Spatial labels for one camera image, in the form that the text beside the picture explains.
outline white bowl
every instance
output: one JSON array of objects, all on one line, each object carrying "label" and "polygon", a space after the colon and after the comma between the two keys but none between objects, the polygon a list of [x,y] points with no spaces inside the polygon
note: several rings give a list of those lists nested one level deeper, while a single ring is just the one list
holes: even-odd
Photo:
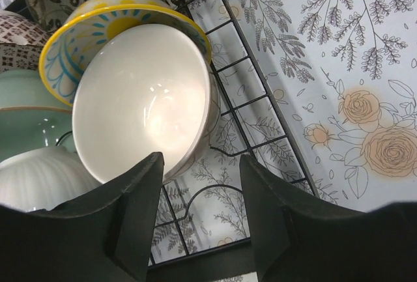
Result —
[{"label": "white bowl", "polygon": [[104,46],[81,79],[72,115],[77,152],[106,183],[160,151],[167,182],[204,154],[219,102],[191,39],[165,25],[131,28]]},{"label": "white bowl", "polygon": [[0,204],[16,210],[51,210],[99,185],[64,147],[39,148],[0,163]]}]

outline black wire rack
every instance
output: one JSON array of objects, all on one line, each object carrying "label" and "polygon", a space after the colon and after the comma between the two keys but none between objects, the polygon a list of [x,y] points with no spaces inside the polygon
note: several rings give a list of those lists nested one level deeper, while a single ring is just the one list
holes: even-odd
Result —
[{"label": "black wire rack", "polygon": [[[198,1],[198,0],[181,0],[181,3],[183,4],[177,10],[187,15],[191,19],[193,19],[193,16],[190,10],[190,5],[194,1]],[[222,0],[222,3],[224,5],[226,12],[228,13],[229,19],[221,23],[220,25],[216,26],[215,28],[207,31],[206,35],[209,35],[227,25],[232,25],[235,28],[235,31],[240,41],[242,42],[245,54],[239,60],[234,61],[224,66],[223,68],[216,68],[213,63],[210,66],[212,69],[212,73],[214,74],[216,81],[218,83],[223,100],[227,106],[227,110],[222,113],[222,116],[225,116],[225,115],[232,116],[233,121],[236,125],[236,128],[240,134],[240,137],[243,140],[244,149],[237,153],[230,154],[218,147],[211,146],[210,148],[213,150],[217,150],[218,152],[221,152],[222,154],[230,158],[234,158],[242,154],[249,154],[256,158],[257,155],[255,151],[258,148],[261,148],[263,146],[269,145],[274,142],[279,142],[281,140],[287,140],[293,150],[295,159],[298,162],[298,168],[300,169],[300,175],[302,176],[299,179],[290,181],[290,183],[294,185],[298,185],[298,186],[302,185],[302,188],[305,191],[308,191],[312,193],[313,195],[318,196],[317,190],[315,189],[313,180],[311,178],[311,173],[309,172],[307,168],[307,165],[303,159],[301,151],[293,135],[291,134],[291,131],[283,116],[283,113],[281,112],[281,109],[279,108],[277,102],[274,99],[273,92],[271,91],[266,81],[265,75],[263,74],[263,71],[261,70],[259,63],[257,62],[257,59],[255,55],[253,54],[252,49],[250,48],[250,44],[248,43],[248,40],[246,39],[243,33],[243,30],[241,26],[239,25],[237,18],[235,17],[235,14],[233,13],[232,7],[229,4],[228,0]],[[18,14],[21,14],[22,16],[25,16],[26,18],[32,19],[29,13],[29,10],[26,7],[25,0],[15,0],[15,2],[13,2],[7,8],[7,10],[17,12]],[[244,61],[252,62],[252,65],[254,67],[253,73],[255,73],[257,77],[259,78],[259,81],[261,82],[261,86],[264,92],[262,95],[258,96],[257,98],[254,98],[238,106],[234,106],[231,97],[228,95],[220,79],[219,73]],[[266,140],[262,142],[261,144],[251,145],[248,139],[248,136],[245,133],[244,128],[242,126],[242,122],[238,118],[237,111],[239,109],[242,109],[243,107],[246,107],[258,101],[264,100],[265,98],[269,100],[272,110],[275,113],[275,116],[277,117],[277,119],[279,120],[282,129],[284,130],[284,134],[281,136],[275,137],[273,139]],[[184,205],[185,206],[184,215],[180,218],[177,218],[174,208],[173,208],[173,203],[169,199],[167,188],[166,186],[163,186],[161,196],[164,197],[169,207],[169,212],[172,218],[168,222],[159,223],[155,225],[155,228],[165,227],[168,225],[174,225],[179,234],[180,243],[182,244],[182,249],[184,250],[185,256],[178,256],[176,259],[171,259],[169,261],[163,261],[163,262],[157,263],[151,254],[147,281],[161,282],[161,281],[165,281],[166,277],[175,277],[175,279],[178,281],[191,281],[190,277],[193,276],[194,273],[196,275],[194,281],[202,281],[202,280],[210,281],[207,279],[201,279],[201,272],[205,273],[206,277],[214,280],[214,279],[224,279],[226,277],[233,277],[233,276],[241,275],[241,274],[247,274],[247,273],[255,271],[250,238],[245,238],[245,239],[242,239],[242,240],[230,243],[230,244],[226,244],[220,247],[214,247],[214,248],[206,249],[203,251],[198,251],[196,253],[191,253],[190,250],[188,249],[186,240],[181,230],[180,223],[184,221],[186,218],[188,218],[190,207],[193,201],[195,200],[195,198],[198,197],[200,194],[202,194],[204,191],[207,191],[208,189],[211,189],[211,188],[229,188],[230,190],[242,193],[240,189],[234,186],[225,185],[225,184],[212,184],[212,185],[206,186],[204,188],[201,188],[196,193],[194,193],[194,195],[190,198],[190,200]]]}]

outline green bowl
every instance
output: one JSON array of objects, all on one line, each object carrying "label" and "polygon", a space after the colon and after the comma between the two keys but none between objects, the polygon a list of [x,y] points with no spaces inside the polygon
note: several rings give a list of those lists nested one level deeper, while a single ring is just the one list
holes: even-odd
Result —
[{"label": "green bowl", "polygon": [[[34,70],[0,74],[0,162],[14,155],[55,145],[72,130],[71,108],[58,101]],[[71,137],[63,140],[70,152]]]}]

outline white floral surface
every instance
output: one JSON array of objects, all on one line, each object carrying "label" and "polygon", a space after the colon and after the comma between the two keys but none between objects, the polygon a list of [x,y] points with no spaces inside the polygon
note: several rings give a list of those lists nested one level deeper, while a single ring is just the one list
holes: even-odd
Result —
[{"label": "white floral surface", "polygon": [[[3,7],[10,0],[0,0]],[[319,196],[369,211],[417,199],[417,17],[415,0],[229,0],[302,155]],[[229,19],[222,0],[190,5],[209,31]],[[221,69],[246,52],[231,24],[209,35]],[[265,93],[249,59],[220,72],[233,107]],[[222,112],[228,112],[223,101]],[[284,134],[267,98],[236,110],[251,146]],[[212,146],[228,154],[246,149],[231,113]],[[255,149],[258,160],[286,180],[302,177],[288,142]],[[202,188],[240,188],[238,156],[210,150],[162,193],[157,224],[184,216]],[[298,187],[308,191],[306,183]],[[249,237],[242,195],[231,188],[199,194],[176,227],[157,227],[156,262]],[[255,275],[225,281],[256,281]]]}]

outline white ribbed bowl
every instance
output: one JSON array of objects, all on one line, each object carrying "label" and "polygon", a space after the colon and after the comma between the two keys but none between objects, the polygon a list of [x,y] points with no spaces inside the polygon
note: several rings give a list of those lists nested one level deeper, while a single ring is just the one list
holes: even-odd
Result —
[{"label": "white ribbed bowl", "polygon": [[31,150],[0,163],[0,204],[51,210],[100,185],[65,147]]}]

